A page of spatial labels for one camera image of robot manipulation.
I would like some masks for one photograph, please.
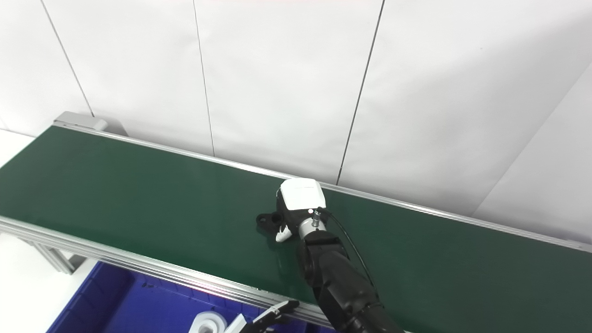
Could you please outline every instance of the black robotic arm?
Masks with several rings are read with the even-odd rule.
[[[277,211],[260,214],[260,228],[282,242],[298,233],[301,275],[333,328],[344,333],[403,333],[387,315],[375,288],[350,262],[339,237],[326,231],[328,211],[318,182],[286,180]]]

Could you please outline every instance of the metal support leg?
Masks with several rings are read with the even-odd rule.
[[[47,247],[43,244],[30,242],[30,244],[45,257],[47,261],[59,272],[72,275],[76,268],[58,249]]]

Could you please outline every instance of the wall panel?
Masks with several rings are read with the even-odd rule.
[[[385,4],[339,185],[471,215],[592,60],[590,1]]]
[[[37,136],[64,111],[90,114],[43,5],[0,1],[0,126]]]
[[[474,216],[592,243],[592,65]]]
[[[191,0],[45,2],[97,117],[212,154]]]
[[[334,183],[381,1],[195,4],[216,156]]]

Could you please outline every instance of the blue plastic container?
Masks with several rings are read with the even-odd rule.
[[[99,262],[48,333],[187,333],[195,316],[216,311],[230,324],[264,309]],[[278,333],[334,333],[296,319],[275,325]]]

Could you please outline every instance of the black cable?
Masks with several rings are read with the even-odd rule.
[[[368,267],[366,266],[366,263],[364,262],[364,259],[362,259],[362,256],[361,256],[360,252],[358,251],[358,248],[356,247],[356,245],[353,244],[353,240],[349,236],[348,232],[345,231],[345,228],[343,227],[343,225],[341,224],[341,222],[339,222],[339,220],[337,220],[337,218],[333,215],[333,213],[331,213],[330,211],[328,211],[326,209],[323,209],[323,211],[325,213],[327,213],[329,215],[329,217],[331,217],[335,221],[335,224],[337,224],[337,226],[339,227],[339,229],[341,230],[341,232],[343,233],[343,235],[345,236],[345,238],[348,239],[348,242],[351,244],[353,251],[356,253],[356,256],[360,260],[360,263],[362,264],[362,267],[364,268],[364,271],[366,271],[366,276],[368,276],[368,281],[370,282],[370,284],[372,285],[372,287],[374,287],[374,289],[377,290],[377,293],[378,293],[378,289],[376,288],[376,285],[374,285],[374,279],[370,275],[370,271],[368,270]]]

